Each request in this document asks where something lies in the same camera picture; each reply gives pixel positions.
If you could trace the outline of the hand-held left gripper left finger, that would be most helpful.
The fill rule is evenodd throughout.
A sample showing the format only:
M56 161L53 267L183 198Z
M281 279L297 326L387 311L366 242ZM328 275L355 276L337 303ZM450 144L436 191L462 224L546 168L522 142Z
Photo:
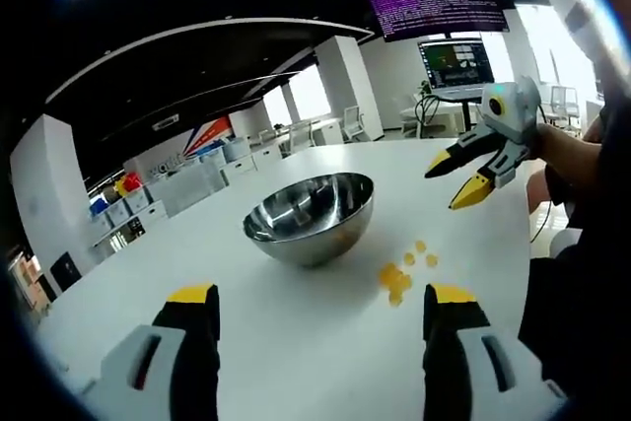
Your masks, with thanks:
M216 420L220 335L217 286L183 287L106 354L83 400L99 420Z

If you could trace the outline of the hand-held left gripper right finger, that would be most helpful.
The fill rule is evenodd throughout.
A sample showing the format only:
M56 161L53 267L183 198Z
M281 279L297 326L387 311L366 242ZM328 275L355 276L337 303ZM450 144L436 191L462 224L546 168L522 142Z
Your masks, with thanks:
M539 359L464 289L425 287L423 339L425 420L554 420L567 404Z

